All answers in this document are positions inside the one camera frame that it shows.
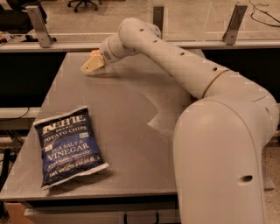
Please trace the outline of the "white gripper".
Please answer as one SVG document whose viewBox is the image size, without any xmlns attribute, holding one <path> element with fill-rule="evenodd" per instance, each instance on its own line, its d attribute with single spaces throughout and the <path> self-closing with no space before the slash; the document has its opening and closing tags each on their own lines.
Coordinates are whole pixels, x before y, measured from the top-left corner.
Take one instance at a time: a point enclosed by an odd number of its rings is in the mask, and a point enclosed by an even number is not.
<svg viewBox="0 0 280 224">
<path fill-rule="evenodd" d="M 94 55 L 88 59 L 80 70 L 88 74 L 104 66 L 106 63 L 115 63 L 125 57 L 137 55 L 137 52 L 123 45 L 117 33 L 105 38 L 100 45 L 101 55 Z"/>
</svg>

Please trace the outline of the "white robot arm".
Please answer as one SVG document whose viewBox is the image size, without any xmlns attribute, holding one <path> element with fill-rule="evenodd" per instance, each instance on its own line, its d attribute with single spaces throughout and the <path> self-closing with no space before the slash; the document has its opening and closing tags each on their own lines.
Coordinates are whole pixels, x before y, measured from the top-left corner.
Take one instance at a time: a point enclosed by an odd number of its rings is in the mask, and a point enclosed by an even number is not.
<svg viewBox="0 0 280 224">
<path fill-rule="evenodd" d="M 172 45 L 130 17 L 82 66 L 89 73 L 142 53 L 195 97 L 173 135 L 182 224 L 266 224 L 262 151 L 277 130 L 276 100 L 224 66 Z"/>
</svg>

